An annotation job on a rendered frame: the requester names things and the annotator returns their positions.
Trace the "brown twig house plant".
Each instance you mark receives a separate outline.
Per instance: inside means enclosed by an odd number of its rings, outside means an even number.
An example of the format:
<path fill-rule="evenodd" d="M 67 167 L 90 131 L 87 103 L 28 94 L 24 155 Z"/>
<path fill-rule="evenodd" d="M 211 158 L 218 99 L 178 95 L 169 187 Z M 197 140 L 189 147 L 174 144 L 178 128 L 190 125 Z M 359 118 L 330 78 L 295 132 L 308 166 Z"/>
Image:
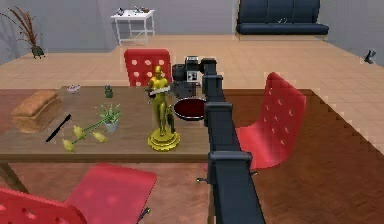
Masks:
<path fill-rule="evenodd" d="M 20 57 L 24 45 L 34 59 L 45 56 L 37 41 L 42 34 L 35 31 L 34 19 L 29 11 L 17 6 L 9 7 L 6 12 L 0 11 L 0 51 L 6 52 L 9 59 Z"/>

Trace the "small green potted plant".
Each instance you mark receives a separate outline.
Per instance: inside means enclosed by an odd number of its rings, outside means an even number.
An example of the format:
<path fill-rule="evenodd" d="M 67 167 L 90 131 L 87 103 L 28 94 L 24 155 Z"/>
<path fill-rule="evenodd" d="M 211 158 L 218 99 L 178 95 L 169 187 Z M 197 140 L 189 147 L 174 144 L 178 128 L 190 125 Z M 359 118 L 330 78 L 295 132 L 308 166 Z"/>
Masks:
<path fill-rule="evenodd" d="M 99 116 L 102 118 L 107 132 L 113 133 L 118 129 L 119 119 L 122 116 L 120 105 L 102 105 Z"/>

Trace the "yellow flowers with green stem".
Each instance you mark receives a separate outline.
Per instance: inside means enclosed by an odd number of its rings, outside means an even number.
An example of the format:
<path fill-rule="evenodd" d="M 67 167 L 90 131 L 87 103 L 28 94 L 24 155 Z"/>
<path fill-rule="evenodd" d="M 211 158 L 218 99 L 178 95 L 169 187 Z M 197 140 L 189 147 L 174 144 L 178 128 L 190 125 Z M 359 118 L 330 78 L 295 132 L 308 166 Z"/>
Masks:
<path fill-rule="evenodd" d="M 97 121 L 96 123 L 90 125 L 87 128 L 82 128 L 78 125 L 74 125 L 72 128 L 73 135 L 76 137 L 75 140 L 62 140 L 62 145 L 67 152 L 74 152 L 76 150 L 76 143 L 84 140 L 89 134 L 93 136 L 93 138 L 99 143 L 107 143 L 108 138 L 98 131 L 98 128 L 105 124 L 109 119 L 109 116 L 104 117 L 103 119 Z"/>

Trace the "dark blue sofa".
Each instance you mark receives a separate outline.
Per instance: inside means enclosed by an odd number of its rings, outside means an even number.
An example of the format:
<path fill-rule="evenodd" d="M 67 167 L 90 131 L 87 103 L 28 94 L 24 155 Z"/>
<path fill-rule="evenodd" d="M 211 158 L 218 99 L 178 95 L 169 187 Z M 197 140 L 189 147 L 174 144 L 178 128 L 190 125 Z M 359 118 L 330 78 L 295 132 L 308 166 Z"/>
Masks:
<path fill-rule="evenodd" d="M 329 27 L 317 22 L 320 0 L 239 0 L 240 35 L 318 35 Z"/>

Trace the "brown wooden table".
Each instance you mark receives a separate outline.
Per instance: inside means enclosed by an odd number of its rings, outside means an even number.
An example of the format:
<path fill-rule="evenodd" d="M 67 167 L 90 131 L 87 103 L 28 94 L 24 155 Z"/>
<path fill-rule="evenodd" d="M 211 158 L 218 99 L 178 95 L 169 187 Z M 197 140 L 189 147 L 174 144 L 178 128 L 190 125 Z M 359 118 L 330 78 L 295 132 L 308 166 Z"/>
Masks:
<path fill-rule="evenodd" d="M 58 94 L 63 101 L 63 112 L 44 131 L 23 134 L 13 128 L 0 135 L 0 177 L 11 188 L 24 192 L 25 186 L 10 168 L 12 163 L 202 163 L 207 160 L 209 140 L 201 122 L 177 120 L 176 131 L 181 142 L 170 152 L 156 152 L 147 143 L 156 122 L 146 93 L 139 87 L 115 87 L 113 92 L 114 97 L 107 99 L 101 86 L 85 86 L 77 94 L 61 88 Z M 97 143 L 89 135 L 76 144 L 74 152 L 67 152 L 61 141 L 71 137 L 74 125 L 87 127 L 97 122 L 102 104 L 120 105 L 122 117 L 117 131 L 107 136 L 106 144 Z M 68 114 L 71 119 L 46 143 Z"/>

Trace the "white side table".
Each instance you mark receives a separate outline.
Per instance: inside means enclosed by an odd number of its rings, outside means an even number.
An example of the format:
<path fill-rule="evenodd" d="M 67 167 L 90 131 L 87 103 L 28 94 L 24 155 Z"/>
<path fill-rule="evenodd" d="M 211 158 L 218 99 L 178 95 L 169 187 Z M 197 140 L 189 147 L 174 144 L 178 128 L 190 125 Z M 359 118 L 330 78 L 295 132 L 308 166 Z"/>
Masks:
<path fill-rule="evenodd" d="M 124 42 L 135 41 L 144 41 L 145 43 L 148 43 L 149 35 L 155 35 L 154 10 L 149 10 L 148 12 L 138 12 L 137 10 L 125 10 L 121 15 L 115 14 L 111 16 L 111 19 L 114 21 L 115 24 L 119 45 L 122 45 Z M 132 28 L 132 23 L 137 21 L 143 23 L 143 28 L 134 30 Z M 119 28 L 120 22 L 128 23 L 129 36 L 127 38 L 121 37 L 121 31 Z"/>

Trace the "brown bread loaf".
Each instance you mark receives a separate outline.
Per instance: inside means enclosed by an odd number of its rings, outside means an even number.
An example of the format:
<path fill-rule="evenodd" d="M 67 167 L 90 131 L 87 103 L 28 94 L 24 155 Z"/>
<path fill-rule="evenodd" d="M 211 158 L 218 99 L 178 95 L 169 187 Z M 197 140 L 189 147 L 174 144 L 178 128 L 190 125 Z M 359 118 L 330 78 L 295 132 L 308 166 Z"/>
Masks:
<path fill-rule="evenodd" d="M 39 90 L 23 100 L 11 113 L 22 133 L 44 130 L 62 111 L 63 101 L 55 90 Z"/>

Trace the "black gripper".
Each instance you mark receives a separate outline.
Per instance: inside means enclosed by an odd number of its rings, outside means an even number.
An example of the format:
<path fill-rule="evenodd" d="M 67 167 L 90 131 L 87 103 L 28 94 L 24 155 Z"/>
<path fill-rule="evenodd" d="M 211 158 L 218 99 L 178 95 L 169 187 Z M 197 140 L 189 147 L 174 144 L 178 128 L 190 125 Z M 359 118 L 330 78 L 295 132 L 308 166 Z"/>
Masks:
<path fill-rule="evenodd" d="M 196 87 L 198 86 L 198 72 L 187 70 L 183 64 L 175 64 L 172 66 L 173 82 L 170 86 L 154 89 L 148 92 L 149 97 L 156 97 L 157 94 L 171 91 L 178 99 L 194 97 L 196 95 Z"/>

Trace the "golden statue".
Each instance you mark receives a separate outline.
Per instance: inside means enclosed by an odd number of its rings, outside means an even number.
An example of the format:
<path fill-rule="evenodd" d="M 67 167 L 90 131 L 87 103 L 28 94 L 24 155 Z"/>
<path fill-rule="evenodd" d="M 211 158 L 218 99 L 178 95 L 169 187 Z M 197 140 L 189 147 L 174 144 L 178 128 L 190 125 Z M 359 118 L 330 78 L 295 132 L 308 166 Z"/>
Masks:
<path fill-rule="evenodd" d="M 147 93 L 154 89 L 169 86 L 168 80 L 162 74 L 162 68 L 156 66 L 155 76 L 149 80 L 148 86 L 145 88 Z M 171 151 L 180 143 L 180 135 L 176 132 L 174 126 L 172 106 L 168 104 L 166 99 L 168 92 L 157 94 L 156 97 L 149 97 L 157 128 L 148 138 L 148 144 L 158 152 Z"/>

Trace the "black knife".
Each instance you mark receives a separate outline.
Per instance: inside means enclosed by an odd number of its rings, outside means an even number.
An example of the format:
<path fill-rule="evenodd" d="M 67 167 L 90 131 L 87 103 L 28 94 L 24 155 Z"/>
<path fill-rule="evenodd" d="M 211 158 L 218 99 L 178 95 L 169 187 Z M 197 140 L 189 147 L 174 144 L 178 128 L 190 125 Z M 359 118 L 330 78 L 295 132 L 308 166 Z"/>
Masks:
<path fill-rule="evenodd" d="M 50 142 L 61 130 L 61 128 L 71 119 L 71 114 L 68 114 L 64 120 L 58 125 L 58 127 L 50 134 L 50 136 L 45 140 L 46 143 Z"/>

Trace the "small grey object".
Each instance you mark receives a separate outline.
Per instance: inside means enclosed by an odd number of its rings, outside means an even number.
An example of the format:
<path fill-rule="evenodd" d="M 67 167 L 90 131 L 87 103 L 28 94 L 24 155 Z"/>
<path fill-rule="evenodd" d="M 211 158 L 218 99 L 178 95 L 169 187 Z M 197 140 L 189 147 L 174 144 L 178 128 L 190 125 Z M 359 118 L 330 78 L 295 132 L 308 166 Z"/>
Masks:
<path fill-rule="evenodd" d="M 368 64 L 374 64 L 375 63 L 374 57 L 376 54 L 377 52 L 375 50 L 370 49 L 367 55 L 365 56 L 364 61 Z"/>

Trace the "dark red bowl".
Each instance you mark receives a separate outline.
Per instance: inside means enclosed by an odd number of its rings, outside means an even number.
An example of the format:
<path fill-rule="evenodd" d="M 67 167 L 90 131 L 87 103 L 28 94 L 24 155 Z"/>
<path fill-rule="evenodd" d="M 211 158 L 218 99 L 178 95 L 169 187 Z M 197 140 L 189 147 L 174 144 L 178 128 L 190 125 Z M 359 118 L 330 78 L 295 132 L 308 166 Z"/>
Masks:
<path fill-rule="evenodd" d="M 204 104 L 201 98 L 183 98 L 175 103 L 174 113 L 185 121 L 199 121 L 204 118 Z"/>

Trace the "red chair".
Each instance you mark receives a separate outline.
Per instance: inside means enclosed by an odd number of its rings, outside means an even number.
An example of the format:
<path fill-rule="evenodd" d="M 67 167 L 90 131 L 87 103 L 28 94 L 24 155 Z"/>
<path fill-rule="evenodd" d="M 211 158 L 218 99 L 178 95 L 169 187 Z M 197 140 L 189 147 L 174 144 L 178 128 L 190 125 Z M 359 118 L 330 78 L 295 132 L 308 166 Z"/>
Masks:
<path fill-rule="evenodd" d="M 271 168 L 291 154 L 306 108 L 306 96 L 275 72 L 268 75 L 259 119 L 236 129 L 241 149 L 252 154 L 251 170 Z"/>
<path fill-rule="evenodd" d="M 157 175 L 97 164 L 63 202 L 0 188 L 0 224 L 139 224 Z"/>
<path fill-rule="evenodd" d="M 124 52 L 130 86 L 146 86 L 155 76 L 155 67 L 162 68 L 162 76 L 172 82 L 170 53 L 166 49 L 132 48 Z"/>

